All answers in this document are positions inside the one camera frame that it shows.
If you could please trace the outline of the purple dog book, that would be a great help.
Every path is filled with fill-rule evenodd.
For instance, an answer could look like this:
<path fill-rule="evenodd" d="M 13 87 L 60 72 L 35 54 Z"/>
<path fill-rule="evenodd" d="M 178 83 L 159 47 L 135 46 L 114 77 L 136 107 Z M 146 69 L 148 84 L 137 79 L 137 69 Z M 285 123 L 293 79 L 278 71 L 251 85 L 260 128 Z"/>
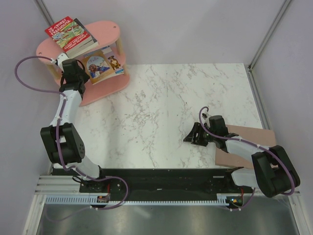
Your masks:
<path fill-rule="evenodd" d="M 124 69 L 120 62 L 120 59 L 118 58 L 118 53 L 115 52 L 110 46 L 103 47 L 101 51 L 103 52 L 105 58 L 107 59 L 110 67 L 114 70 L 115 74 L 116 75 L 123 74 Z"/>

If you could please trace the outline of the Othello orange book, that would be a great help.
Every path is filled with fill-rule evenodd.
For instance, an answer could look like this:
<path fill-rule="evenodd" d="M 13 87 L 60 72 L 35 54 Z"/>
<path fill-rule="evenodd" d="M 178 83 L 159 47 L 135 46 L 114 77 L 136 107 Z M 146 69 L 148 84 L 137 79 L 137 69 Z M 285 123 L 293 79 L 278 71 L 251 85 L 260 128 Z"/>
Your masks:
<path fill-rule="evenodd" d="M 114 69 L 101 50 L 89 53 L 82 59 L 91 84 L 96 84 L 114 74 Z"/>

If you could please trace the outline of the Nineteen Eighty-Four blue book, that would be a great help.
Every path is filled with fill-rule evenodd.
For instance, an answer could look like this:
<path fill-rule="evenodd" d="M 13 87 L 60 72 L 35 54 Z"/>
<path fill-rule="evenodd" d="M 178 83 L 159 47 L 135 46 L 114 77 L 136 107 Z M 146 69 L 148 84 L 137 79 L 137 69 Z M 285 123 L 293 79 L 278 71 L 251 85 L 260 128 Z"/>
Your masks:
<path fill-rule="evenodd" d="M 92 40 L 89 42 L 84 43 L 81 46 L 77 46 L 74 49 L 70 49 L 68 52 L 66 52 L 66 54 L 69 58 L 74 58 L 97 46 L 98 41 L 95 38 L 92 38 Z"/>

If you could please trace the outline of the red Treehouse book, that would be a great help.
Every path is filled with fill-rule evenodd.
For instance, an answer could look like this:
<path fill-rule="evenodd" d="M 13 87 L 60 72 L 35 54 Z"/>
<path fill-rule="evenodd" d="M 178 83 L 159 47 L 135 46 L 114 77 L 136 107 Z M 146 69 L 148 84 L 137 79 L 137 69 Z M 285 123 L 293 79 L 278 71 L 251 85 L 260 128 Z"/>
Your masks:
<path fill-rule="evenodd" d="M 74 50 L 91 39 L 90 34 L 69 16 L 56 22 L 45 32 L 64 52 Z"/>

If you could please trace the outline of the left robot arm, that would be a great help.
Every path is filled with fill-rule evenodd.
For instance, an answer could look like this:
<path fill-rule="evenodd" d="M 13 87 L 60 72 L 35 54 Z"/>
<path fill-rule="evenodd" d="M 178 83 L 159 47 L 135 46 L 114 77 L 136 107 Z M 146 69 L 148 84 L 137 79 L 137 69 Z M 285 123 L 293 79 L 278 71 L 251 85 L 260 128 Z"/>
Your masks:
<path fill-rule="evenodd" d="M 102 177 L 101 167 L 86 156 L 84 142 L 73 124 L 89 75 L 76 59 L 64 60 L 62 68 L 60 103 L 52 122 L 41 129 L 40 135 L 51 163 L 59 164 L 64 171 L 76 171 L 85 181 L 90 181 L 93 190 L 103 192 L 107 180 Z"/>

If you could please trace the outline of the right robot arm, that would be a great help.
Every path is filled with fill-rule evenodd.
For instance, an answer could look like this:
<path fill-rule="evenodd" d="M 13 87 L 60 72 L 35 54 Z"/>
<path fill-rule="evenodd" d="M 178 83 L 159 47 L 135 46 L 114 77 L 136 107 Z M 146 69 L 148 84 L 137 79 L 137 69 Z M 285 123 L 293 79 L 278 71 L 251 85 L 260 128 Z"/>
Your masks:
<path fill-rule="evenodd" d="M 253 169 L 239 167 L 230 171 L 230 177 L 224 180 L 228 192 L 234 193 L 241 186 L 247 186 L 258 188 L 266 197 L 272 198 L 278 194 L 291 195 L 300 185 L 299 175 L 282 146 L 258 145 L 230 133 L 220 115 L 203 117 L 205 123 L 194 123 L 184 142 L 200 146 L 212 142 L 221 151 L 240 156 L 253 164 Z"/>

